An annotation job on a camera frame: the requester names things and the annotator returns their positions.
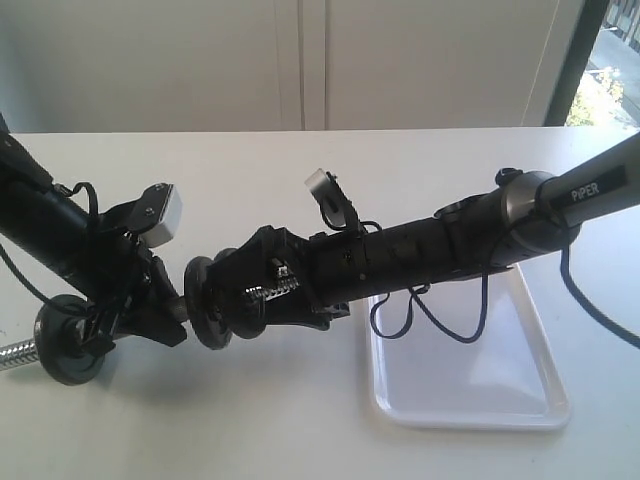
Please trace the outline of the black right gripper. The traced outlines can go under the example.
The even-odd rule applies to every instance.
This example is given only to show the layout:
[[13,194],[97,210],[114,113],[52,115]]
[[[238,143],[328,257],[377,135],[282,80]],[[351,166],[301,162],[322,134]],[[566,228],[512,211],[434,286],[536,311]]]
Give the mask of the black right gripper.
[[350,316],[349,303],[323,304],[312,285],[306,258],[309,241],[286,228],[263,226],[243,245],[215,260],[207,268],[207,286],[212,293],[245,293],[277,286],[277,260],[286,266],[296,287],[272,300],[231,294],[228,325],[242,339],[260,336],[268,326],[301,326],[328,330],[335,319]]

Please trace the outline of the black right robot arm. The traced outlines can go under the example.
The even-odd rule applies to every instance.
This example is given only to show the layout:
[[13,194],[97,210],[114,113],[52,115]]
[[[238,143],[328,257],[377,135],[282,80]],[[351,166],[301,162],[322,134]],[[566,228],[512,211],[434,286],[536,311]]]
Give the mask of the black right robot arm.
[[554,176],[501,169],[493,191],[433,216],[383,228],[363,221],[329,172],[307,182],[327,231],[310,238],[264,226],[205,269],[204,310],[245,339],[271,325],[327,330],[351,302],[479,279],[553,252],[567,254],[583,223],[639,202],[639,139],[631,136]]

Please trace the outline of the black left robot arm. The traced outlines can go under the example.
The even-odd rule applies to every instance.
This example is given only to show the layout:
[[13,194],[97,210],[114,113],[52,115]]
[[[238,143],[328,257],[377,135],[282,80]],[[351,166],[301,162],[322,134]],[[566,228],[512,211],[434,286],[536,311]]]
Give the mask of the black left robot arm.
[[1,133],[1,234],[83,298],[49,297],[6,264],[44,306],[84,323],[79,343],[90,351],[110,351],[119,335],[169,347],[185,340],[171,309],[178,294],[153,252],[173,238],[181,213],[176,187],[164,182],[101,210],[90,182],[56,182],[16,137]]

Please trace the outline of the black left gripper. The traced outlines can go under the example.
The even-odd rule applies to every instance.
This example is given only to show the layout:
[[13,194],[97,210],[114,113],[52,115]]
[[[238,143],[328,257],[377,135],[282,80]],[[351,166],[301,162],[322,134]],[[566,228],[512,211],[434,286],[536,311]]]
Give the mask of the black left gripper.
[[117,338],[137,336],[168,347],[187,338],[186,307],[129,214],[92,214],[89,259],[105,279],[89,322],[89,348],[111,350]]

